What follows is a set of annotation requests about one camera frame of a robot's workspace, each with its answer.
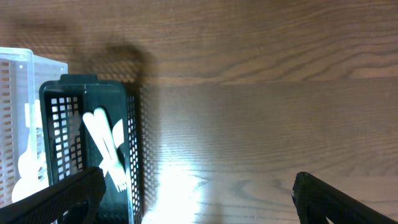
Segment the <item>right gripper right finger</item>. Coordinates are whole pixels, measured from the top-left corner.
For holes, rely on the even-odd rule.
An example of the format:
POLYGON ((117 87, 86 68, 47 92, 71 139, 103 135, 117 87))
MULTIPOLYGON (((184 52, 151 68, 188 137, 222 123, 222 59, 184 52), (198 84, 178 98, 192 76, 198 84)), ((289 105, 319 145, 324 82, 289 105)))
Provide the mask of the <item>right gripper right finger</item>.
POLYGON ((292 190, 301 224, 397 224, 308 172, 297 173, 292 190))

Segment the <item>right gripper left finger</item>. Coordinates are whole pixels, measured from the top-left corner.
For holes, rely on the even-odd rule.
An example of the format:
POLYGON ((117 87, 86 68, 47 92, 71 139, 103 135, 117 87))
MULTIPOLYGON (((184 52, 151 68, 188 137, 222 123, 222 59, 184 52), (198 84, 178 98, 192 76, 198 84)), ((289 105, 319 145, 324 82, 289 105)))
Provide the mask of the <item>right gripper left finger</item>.
POLYGON ((93 223, 106 191, 103 170, 89 167, 1 209, 1 223, 93 223))

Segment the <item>black plastic mesh basket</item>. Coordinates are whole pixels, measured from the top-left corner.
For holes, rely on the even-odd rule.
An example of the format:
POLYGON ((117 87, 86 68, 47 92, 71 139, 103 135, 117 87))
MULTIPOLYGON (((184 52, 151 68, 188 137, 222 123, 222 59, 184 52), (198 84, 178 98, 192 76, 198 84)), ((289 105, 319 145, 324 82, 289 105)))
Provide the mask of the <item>black plastic mesh basket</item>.
POLYGON ((47 172, 51 185, 103 160, 83 114, 103 108, 110 127, 123 120, 124 142, 117 149, 127 189, 117 192, 111 176, 95 223, 140 223, 143 217, 142 149, 138 103, 132 83, 99 80, 96 75, 62 75, 39 90, 47 172))

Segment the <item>white plastic fork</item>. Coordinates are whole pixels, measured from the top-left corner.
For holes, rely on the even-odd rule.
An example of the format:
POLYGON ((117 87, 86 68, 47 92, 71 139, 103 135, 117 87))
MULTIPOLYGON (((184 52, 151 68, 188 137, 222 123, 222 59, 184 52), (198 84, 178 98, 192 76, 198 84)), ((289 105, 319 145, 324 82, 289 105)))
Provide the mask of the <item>white plastic fork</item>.
POLYGON ((83 122, 94 140, 94 143, 99 150, 103 160, 99 164, 99 168, 103 170, 103 176, 106 177, 106 174, 111 176, 111 180, 117 190, 117 192, 122 192, 127 189, 126 183, 126 174, 125 171, 123 173, 117 172, 113 169, 111 165, 111 159, 108 154, 108 150, 105 146, 103 138, 101 137, 101 126, 97 122, 94 117, 94 112, 86 112, 83 114, 83 122))
POLYGON ((124 172, 124 167, 119 161, 117 149, 124 142, 123 120, 120 119, 113 128, 110 127, 107 114, 101 107, 94 110, 94 117, 101 126, 103 141, 111 159, 111 165, 117 172, 124 172))

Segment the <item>clear plastic mesh basket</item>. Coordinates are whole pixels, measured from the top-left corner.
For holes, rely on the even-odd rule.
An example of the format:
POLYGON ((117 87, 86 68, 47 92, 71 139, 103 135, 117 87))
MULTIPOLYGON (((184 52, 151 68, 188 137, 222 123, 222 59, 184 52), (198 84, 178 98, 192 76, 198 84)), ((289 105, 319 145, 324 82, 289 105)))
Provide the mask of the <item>clear plastic mesh basket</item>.
POLYGON ((63 62, 35 55, 30 49, 1 48, 1 206, 12 204, 20 179, 18 160, 27 149, 45 156, 39 89, 68 72, 63 62))

